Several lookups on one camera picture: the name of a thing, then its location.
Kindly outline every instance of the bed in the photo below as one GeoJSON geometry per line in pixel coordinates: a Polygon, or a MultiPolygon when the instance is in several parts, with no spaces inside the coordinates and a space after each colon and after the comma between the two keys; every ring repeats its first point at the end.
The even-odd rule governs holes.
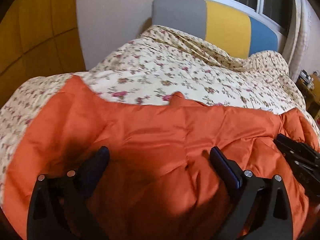
{"type": "Polygon", "coordinates": [[[0,110],[1,206],[6,171],[27,128],[73,75],[110,102],[161,106],[180,91],[185,98],[208,106],[274,114],[297,108],[319,139],[317,125],[305,110],[302,94],[288,77],[287,63],[279,53],[264,50],[235,58],[201,38],[153,25],[91,71],[32,78],[15,91],[0,110]]]}

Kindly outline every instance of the curtain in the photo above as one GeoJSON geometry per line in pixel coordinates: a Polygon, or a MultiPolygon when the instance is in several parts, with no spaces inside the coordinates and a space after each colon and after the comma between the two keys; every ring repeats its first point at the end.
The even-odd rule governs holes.
{"type": "Polygon", "coordinates": [[[311,30],[311,11],[307,0],[293,0],[290,29],[282,56],[289,66],[289,77],[296,82],[305,67],[311,30]]]}

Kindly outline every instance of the floral bedsheet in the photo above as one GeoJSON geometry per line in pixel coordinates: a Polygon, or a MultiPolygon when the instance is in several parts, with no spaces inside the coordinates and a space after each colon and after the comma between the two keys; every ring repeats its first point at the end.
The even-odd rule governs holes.
{"type": "MultiPolygon", "coordinates": [[[[74,73],[100,97],[114,102],[166,105],[171,94],[209,106],[238,106],[282,114],[297,107],[318,137],[305,101],[283,57],[264,51],[239,59],[186,33],[152,26],[89,72],[74,73]]],[[[28,125],[72,74],[32,78],[0,110],[0,205],[6,167],[28,125]]]]}

